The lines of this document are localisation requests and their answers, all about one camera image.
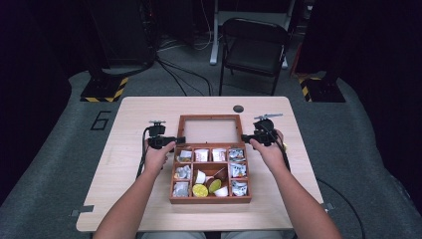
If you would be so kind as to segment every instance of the yellow black tape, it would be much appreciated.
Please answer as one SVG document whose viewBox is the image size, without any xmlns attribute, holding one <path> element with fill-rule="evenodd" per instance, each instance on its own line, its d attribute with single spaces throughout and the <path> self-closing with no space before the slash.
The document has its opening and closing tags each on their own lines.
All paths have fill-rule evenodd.
<svg viewBox="0 0 422 239">
<path fill-rule="evenodd" d="M 311 99 L 310 92 L 308 91 L 308 87 L 304 83 L 305 80 L 316 80 L 316 81 L 319 81 L 320 78 L 307 78 L 307 79 L 299 78 L 299 83 L 301 84 L 302 93 L 304 94 L 305 101 L 312 102 L 313 99 Z"/>
<path fill-rule="evenodd" d="M 117 91 L 115 92 L 113 97 L 110 98 L 81 98 L 81 102 L 116 102 L 120 98 L 121 94 L 123 94 L 124 87 L 126 86 L 128 78 L 124 78 L 121 80 L 120 85 L 118 86 Z"/>
</svg>

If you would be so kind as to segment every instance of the finger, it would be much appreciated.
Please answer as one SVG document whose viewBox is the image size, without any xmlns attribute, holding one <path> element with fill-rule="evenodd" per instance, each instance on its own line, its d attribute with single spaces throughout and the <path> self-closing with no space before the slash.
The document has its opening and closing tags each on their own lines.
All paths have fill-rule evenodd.
<svg viewBox="0 0 422 239">
<path fill-rule="evenodd" d="M 276 129 L 276 132 L 277 132 L 277 134 L 279 135 L 279 139 L 280 139 L 280 141 L 281 142 L 283 142 L 285 139 L 284 139 L 284 135 L 282 134 L 282 132 L 281 131 L 279 131 L 278 129 Z"/>
<path fill-rule="evenodd" d="M 149 143 L 148 143 L 148 139 L 143 141 L 143 144 L 145 145 L 145 148 L 149 148 Z"/>
<path fill-rule="evenodd" d="M 163 150 L 167 153 L 167 152 L 171 151 L 171 149 L 173 149 L 175 145 L 176 145 L 176 142 L 175 141 L 172 141 L 168 145 L 166 145 L 163 148 Z"/>
<path fill-rule="evenodd" d="M 167 162 L 168 160 L 168 156 L 165 156 L 164 161 L 162 162 L 162 165 L 164 166 L 164 164 Z"/>
<path fill-rule="evenodd" d="M 249 140 L 249 143 L 251 144 L 251 146 L 256 149 L 258 152 L 261 152 L 262 149 L 262 145 L 260 143 L 258 143 L 256 140 L 254 140 L 253 138 L 251 138 Z"/>
</svg>

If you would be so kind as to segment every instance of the wrapped item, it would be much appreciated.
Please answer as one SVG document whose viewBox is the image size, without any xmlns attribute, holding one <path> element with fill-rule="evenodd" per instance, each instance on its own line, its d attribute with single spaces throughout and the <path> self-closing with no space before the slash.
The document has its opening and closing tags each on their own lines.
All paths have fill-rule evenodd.
<svg viewBox="0 0 422 239">
<path fill-rule="evenodd" d="M 236 196 L 246 196 L 248 193 L 248 183 L 232 181 L 232 191 Z"/>
<path fill-rule="evenodd" d="M 246 177 L 246 164 L 230 163 L 230 169 L 232 172 L 232 177 Z"/>
<path fill-rule="evenodd" d="M 208 161 L 208 149 L 196 149 L 195 150 L 195 161 Z"/>
<path fill-rule="evenodd" d="M 230 148 L 229 149 L 229 159 L 230 161 L 245 161 L 246 158 L 243 153 L 242 148 Z"/>
<path fill-rule="evenodd" d="M 173 197 L 189 196 L 189 182 L 176 182 L 174 184 Z"/>
<path fill-rule="evenodd" d="M 212 149 L 212 160 L 213 161 L 225 161 L 226 160 L 226 148 L 214 148 L 214 149 Z"/>
<path fill-rule="evenodd" d="M 183 167 L 177 167 L 175 172 L 174 172 L 174 178 L 186 178 L 189 179 L 190 178 L 190 167 L 189 165 L 185 165 Z"/>
<path fill-rule="evenodd" d="M 177 160 L 180 162 L 189 162 L 192 159 L 192 151 L 181 150 Z"/>
</svg>

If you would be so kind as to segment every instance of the black curtain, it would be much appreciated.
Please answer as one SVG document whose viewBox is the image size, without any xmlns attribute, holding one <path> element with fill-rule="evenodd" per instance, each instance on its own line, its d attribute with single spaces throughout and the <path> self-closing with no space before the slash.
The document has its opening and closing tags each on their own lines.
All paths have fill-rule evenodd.
<svg viewBox="0 0 422 239">
<path fill-rule="evenodd" d="M 86 70 L 64 16 L 62 1 L 0 3 L 0 203 L 66 107 L 69 78 Z"/>
<path fill-rule="evenodd" d="M 340 77 L 372 122 L 385 167 L 422 212 L 422 17 L 417 1 L 317 0 L 297 72 L 329 69 L 353 17 L 369 16 Z"/>
</svg>

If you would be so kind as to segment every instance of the camera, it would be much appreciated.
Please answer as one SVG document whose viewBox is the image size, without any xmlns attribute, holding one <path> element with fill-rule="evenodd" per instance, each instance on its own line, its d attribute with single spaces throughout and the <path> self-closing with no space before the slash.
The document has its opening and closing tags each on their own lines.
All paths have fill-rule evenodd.
<svg viewBox="0 0 422 239">
<path fill-rule="evenodd" d="M 165 126 L 162 125 L 162 123 L 164 123 L 165 121 L 152 120 L 150 122 L 154 124 L 153 126 L 150 126 L 147 128 L 149 130 L 148 145 L 150 147 L 155 148 L 155 149 L 161 149 L 172 141 L 175 141 L 176 143 L 186 142 L 185 137 L 162 136 L 162 134 L 165 133 Z"/>
<path fill-rule="evenodd" d="M 185 137 L 156 136 L 156 137 L 150 137 L 148 139 L 148 144 L 152 148 L 161 149 L 162 147 L 168 145 L 172 141 L 176 141 L 176 143 L 184 143 L 186 142 L 186 139 Z"/>
<path fill-rule="evenodd" d="M 250 139 L 253 138 L 258 143 L 262 143 L 265 146 L 270 146 L 271 143 L 276 141 L 279 135 L 274 129 L 274 124 L 271 120 L 264 117 L 259 117 L 259 119 L 259 121 L 254 122 L 254 134 L 242 134 L 241 139 L 243 142 L 249 143 Z"/>
</svg>

